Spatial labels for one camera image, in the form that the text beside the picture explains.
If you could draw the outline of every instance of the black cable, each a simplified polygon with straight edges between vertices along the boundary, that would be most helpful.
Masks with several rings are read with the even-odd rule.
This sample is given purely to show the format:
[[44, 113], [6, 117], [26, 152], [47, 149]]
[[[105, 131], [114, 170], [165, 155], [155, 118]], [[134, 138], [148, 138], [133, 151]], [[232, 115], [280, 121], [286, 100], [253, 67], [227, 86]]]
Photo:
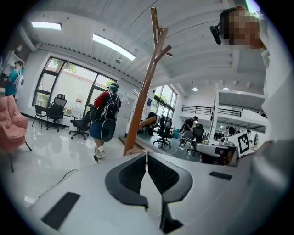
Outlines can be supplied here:
[[[55, 184], [54, 186], [52, 186], [50, 189], [52, 189], [53, 187], [55, 187], [56, 185], [58, 185], [61, 181], [63, 181], [64, 177], [65, 177], [68, 173], [70, 173], [70, 172], [72, 172], [72, 171], [78, 171], [78, 170], [77, 170], [77, 169], [74, 169], [74, 170], [71, 170], [71, 171], [67, 172], [67, 173], [63, 176], [63, 178], [62, 178], [57, 184]], [[39, 196], [39, 198], [42, 197], [42, 196], [43, 196], [48, 190], [46, 190], [44, 193], [42, 193], [42, 194]]]

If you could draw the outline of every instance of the microphone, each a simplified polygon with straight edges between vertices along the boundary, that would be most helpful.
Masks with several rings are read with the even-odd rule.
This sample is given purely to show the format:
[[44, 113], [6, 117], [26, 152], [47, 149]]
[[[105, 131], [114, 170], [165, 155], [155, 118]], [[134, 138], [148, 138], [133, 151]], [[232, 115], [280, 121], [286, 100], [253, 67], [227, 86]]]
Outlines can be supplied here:
[[221, 44], [221, 38], [220, 38], [220, 36], [219, 36], [218, 30], [216, 29], [216, 27], [215, 27], [215, 26], [210, 26], [209, 29], [210, 29], [210, 31], [211, 31], [213, 37], [215, 38], [215, 42], [216, 42], [218, 45], [220, 45], [220, 44]]

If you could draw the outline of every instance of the person wearing backpack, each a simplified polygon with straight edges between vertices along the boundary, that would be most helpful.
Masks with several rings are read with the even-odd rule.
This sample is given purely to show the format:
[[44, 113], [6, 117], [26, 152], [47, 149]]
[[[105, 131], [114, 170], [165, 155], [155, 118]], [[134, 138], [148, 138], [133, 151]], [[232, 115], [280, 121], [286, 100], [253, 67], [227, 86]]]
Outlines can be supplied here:
[[23, 62], [15, 62], [15, 69], [6, 79], [5, 96], [13, 95], [13, 97], [15, 98], [15, 95], [17, 94], [17, 83], [18, 80], [23, 76], [23, 72]]
[[110, 139], [103, 139], [102, 129], [105, 125], [115, 124], [116, 115], [121, 106], [119, 96], [116, 94], [118, 90], [119, 86], [116, 83], [111, 83], [108, 86], [108, 91], [101, 93], [94, 101], [94, 109], [91, 113], [92, 126], [90, 135], [94, 138], [96, 144], [95, 156], [97, 158], [105, 157], [105, 151], [102, 146], [105, 141], [109, 141], [112, 138], [111, 136]]

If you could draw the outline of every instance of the black rectangle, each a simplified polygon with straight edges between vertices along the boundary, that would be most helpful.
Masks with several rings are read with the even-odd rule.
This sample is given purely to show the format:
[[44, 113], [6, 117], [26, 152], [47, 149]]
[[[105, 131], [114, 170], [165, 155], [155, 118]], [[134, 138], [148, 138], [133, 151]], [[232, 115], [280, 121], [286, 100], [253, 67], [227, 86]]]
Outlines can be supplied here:
[[51, 228], [58, 230], [79, 197], [79, 194], [67, 192], [42, 218], [42, 221]]
[[210, 172], [209, 175], [220, 178], [220, 179], [226, 179], [226, 180], [231, 180], [231, 178], [233, 177], [230, 174], [224, 174], [224, 173], [220, 173], [216, 171]]

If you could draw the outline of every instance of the blue shorts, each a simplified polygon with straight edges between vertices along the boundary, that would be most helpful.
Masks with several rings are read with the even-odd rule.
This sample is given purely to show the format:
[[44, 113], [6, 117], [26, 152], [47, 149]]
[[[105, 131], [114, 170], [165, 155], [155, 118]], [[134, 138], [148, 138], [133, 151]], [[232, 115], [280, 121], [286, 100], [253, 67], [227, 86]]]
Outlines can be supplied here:
[[90, 135], [95, 139], [101, 139], [101, 129], [103, 122], [94, 122], [90, 128]]

